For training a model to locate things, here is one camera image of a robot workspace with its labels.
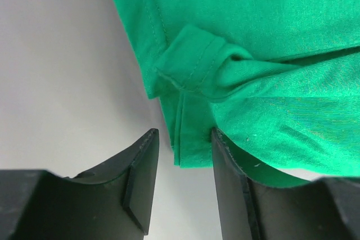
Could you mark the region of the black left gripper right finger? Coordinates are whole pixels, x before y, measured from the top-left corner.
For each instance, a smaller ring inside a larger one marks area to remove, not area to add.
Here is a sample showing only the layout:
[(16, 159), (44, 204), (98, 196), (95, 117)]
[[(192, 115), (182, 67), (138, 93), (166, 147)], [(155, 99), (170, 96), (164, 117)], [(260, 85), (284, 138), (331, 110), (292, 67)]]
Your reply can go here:
[(211, 143), (223, 239), (359, 238), (358, 178), (291, 176), (217, 128)]

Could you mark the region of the green t shirt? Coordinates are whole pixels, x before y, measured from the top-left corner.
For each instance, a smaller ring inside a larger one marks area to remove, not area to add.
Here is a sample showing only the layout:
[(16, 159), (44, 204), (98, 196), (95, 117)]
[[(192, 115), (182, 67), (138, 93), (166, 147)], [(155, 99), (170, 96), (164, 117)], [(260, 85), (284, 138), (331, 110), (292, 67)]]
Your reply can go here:
[(113, 0), (175, 165), (211, 167), (218, 128), (268, 171), (359, 176), (359, 0)]

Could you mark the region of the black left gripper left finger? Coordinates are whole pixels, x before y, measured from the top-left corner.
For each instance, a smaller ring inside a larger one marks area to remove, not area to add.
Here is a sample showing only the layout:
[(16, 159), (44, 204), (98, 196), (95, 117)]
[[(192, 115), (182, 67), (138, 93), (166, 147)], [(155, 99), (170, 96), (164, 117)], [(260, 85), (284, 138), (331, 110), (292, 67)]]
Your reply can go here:
[(1, 171), (2, 239), (143, 239), (149, 233), (159, 157), (150, 129), (73, 178)]

